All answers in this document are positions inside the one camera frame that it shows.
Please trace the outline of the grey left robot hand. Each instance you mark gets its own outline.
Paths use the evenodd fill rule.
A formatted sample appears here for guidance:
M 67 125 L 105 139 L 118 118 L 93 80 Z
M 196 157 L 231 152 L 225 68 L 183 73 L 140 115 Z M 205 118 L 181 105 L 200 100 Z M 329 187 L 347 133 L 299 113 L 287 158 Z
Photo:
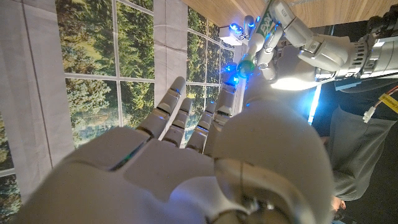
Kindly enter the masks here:
M 279 90 L 345 78 L 353 53 L 349 38 L 313 33 L 285 1 L 269 1 L 260 16 L 246 16 L 241 26 L 230 24 L 228 34 L 248 47 L 237 74 L 262 75 Z

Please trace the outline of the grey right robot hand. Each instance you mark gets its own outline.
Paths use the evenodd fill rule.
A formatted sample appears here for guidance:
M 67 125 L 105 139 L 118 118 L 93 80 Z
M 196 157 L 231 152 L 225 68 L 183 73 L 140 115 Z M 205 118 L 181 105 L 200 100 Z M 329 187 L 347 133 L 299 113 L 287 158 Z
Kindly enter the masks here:
M 64 158 L 14 223 L 330 223 L 328 155 L 275 98 L 274 77 L 256 68 L 242 112 L 206 113 L 185 148 L 186 104 L 167 127 L 185 82 L 178 77 L 136 129 L 114 128 Z

